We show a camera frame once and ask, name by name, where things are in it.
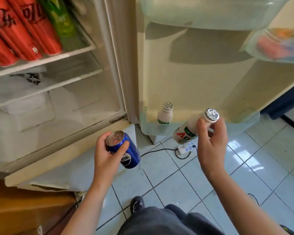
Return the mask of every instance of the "person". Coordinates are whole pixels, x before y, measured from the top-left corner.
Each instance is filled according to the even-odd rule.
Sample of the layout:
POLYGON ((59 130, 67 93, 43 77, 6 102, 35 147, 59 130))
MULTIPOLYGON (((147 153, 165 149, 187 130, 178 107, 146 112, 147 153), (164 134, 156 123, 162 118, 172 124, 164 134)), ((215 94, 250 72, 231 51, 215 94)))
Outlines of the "person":
MULTIPOLYGON (((198 120, 198 159, 238 233, 287 235, 288 233, 271 220, 225 171, 224 156, 228 138, 224 120, 220 118, 211 128, 214 129, 213 135, 208 133, 204 120, 198 120)), ((118 171, 121 158, 129 146, 129 143, 125 142, 116 154, 108 153, 105 141, 110 133, 107 132, 98 138, 92 185, 62 235, 96 233, 103 200, 118 171)), ((164 209, 145 208, 143 199, 137 196, 133 198, 130 208, 132 215, 121 226, 118 235, 223 234, 203 215, 186 214, 175 205, 167 205, 164 209)))

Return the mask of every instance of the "person's right arm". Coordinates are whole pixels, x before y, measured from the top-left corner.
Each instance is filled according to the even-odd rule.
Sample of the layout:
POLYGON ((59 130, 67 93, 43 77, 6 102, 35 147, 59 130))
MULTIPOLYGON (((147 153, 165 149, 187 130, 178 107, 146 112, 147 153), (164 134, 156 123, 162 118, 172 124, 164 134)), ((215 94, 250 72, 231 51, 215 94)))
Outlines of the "person's right arm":
POLYGON ((220 118, 213 127, 214 133, 209 138, 205 121, 197 122, 198 159, 236 230, 240 235, 288 235, 225 171, 226 125, 220 118))

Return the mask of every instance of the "hand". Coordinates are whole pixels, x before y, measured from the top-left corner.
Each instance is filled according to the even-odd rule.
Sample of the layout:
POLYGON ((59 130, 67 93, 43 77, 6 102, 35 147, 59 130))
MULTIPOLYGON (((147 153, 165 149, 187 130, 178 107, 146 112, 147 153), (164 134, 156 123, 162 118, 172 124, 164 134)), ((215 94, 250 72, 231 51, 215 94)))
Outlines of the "hand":
POLYGON ((121 158, 129 148, 129 141, 125 141, 114 155, 110 154, 106 150, 106 139, 110 134, 111 131, 102 134, 96 143, 95 173, 92 184, 102 189, 108 189, 111 186, 121 158))
POLYGON ((228 144, 228 135, 223 118, 211 125, 213 134, 209 132, 204 119, 197 121, 198 131, 198 160, 200 166, 211 182, 216 175, 225 172, 224 156, 228 144))

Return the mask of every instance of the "can top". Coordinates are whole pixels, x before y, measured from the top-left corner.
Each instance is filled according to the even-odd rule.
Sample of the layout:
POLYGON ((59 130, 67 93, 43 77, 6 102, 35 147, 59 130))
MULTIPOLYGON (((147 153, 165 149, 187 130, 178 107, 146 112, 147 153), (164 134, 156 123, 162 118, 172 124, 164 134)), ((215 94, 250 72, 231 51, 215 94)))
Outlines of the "can top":
POLYGON ((118 145, 124 138, 124 132, 122 130, 118 130, 110 134, 106 140, 107 146, 115 146, 118 145))
POLYGON ((211 121, 217 121, 219 119, 219 113, 213 108, 207 108, 205 115, 211 121))
POLYGON ((164 109, 164 110, 172 110, 172 109, 173 109, 173 105, 172 105, 172 103, 170 103, 170 102, 165 102, 165 103, 163 104, 163 109, 164 109))

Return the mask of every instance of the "person's left hand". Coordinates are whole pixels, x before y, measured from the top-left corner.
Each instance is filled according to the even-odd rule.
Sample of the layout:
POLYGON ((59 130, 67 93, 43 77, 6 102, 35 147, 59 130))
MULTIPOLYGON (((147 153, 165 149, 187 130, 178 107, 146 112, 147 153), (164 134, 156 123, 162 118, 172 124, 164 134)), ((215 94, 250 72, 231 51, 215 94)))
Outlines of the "person's left hand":
POLYGON ((113 178, 118 171, 121 158, 129 148, 129 141, 125 141, 114 155, 110 154, 106 150, 106 139, 110 134, 111 131, 102 134, 96 144, 95 173, 92 184, 102 189, 108 189, 111 186, 113 178))

